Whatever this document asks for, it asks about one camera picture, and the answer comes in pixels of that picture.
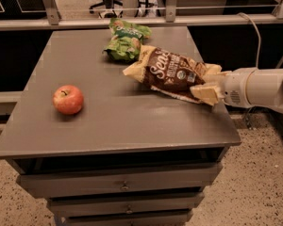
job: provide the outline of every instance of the green snack bag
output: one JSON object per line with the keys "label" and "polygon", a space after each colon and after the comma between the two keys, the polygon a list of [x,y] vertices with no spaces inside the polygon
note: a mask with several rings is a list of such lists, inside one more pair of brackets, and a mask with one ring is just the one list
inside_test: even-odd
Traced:
{"label": "green snack bag", "polygon": [[151,36],[149,27],[129,23],[118,18],[110,20],[109,28],[112,39],[105,51],[112,60],[121,60],[126,63],[139,58],[143,39]]}
{"label": "green snack bag", "polygon": [[129,63],[139,58],[141,42],[136,38],[122,37],[112,39],[105,51],[113,60]]}
{"label": "green snack bag", "polygon": [[133,24],[118,18],[110,20],[109,28],[113,36],[135,37],[139,40],[150,38],[152,31],[148,26]]}

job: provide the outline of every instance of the floor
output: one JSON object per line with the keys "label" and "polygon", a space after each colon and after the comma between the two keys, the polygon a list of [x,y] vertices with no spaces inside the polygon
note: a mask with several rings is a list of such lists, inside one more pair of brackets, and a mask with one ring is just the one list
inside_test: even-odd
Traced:
{"label": "floor", "polygon": [[[88,18],[86,4],[100,0],[82,1],[57,0],[65,12],[62,17]],[[252,114],[254,130],[241,116],[231,112],[242,144],[227,152],[223,170],[206,187],[205,198],[186,226],[283,225],[283,137],[269,113]],[[16,171],[0,161],[0,226],[54,226],[45,200],[33,199],[17,186],[16,178]]]}

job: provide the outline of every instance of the table top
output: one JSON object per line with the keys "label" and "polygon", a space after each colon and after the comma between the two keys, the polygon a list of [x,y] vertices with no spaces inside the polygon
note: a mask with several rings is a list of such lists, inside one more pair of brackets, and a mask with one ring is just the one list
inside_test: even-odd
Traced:
{"label": "table top", "polygon": [[[154,27],[151,44],[202,61],[187,27]],[[0,136],[0,158],[129,153],[239,145],[223,104],[196,105],[145,88],[103,53],[108,29],[55,31]],[[83,109],[64,116],[55,90],[78,86]]]}

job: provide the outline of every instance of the red apple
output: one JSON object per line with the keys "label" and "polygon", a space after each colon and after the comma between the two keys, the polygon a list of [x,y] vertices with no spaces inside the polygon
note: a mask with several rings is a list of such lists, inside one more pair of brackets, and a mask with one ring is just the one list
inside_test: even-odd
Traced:
{"label": "red apple", "polygon": [[72,85],[62,86],[53,96],[55,108],[62,114],[73,115],[81,110],[84,96],[81,90]]}

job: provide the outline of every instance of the cabinet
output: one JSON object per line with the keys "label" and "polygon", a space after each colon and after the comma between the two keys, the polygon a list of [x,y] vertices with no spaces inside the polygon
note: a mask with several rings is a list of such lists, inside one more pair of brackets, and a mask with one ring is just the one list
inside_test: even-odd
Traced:
{"label": "cabinet", "polygon": [[[102,54],[109,39],[108,29],[53,33],[0,137],[0,159],[67,225],[185,223],[240,137],[223,104],[182,102],[124,77],[126,65]],[[153,28],[148,42],[201,60],[186,27]],[[71,117],[51,105],[66,83],[85,95]]]}

